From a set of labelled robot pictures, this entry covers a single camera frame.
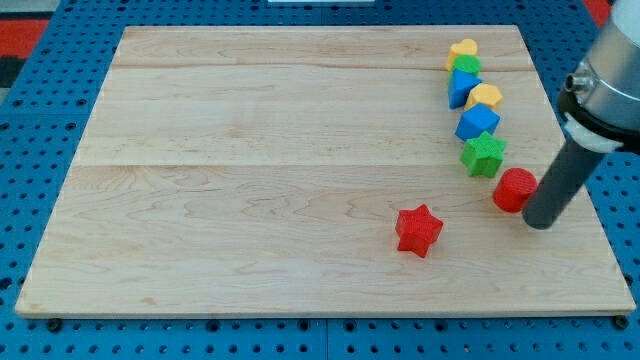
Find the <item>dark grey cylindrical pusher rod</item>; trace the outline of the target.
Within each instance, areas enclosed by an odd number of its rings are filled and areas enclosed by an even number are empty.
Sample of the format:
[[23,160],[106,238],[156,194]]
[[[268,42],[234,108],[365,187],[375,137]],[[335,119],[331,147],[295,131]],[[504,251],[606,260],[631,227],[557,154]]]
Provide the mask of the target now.
[[567,138],[522,210],[525,223],[538,230],[550,228],[604,156]]

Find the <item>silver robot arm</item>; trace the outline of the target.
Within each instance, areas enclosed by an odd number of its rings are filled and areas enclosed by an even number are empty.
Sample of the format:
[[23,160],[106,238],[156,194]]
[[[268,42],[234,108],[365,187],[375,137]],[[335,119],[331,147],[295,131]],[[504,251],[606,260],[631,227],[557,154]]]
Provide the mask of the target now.
[[639,2],[618,0],[565,79],[557,109],[567,137],[522,210],[534,229],[558,219],[603,158],[639,152]]

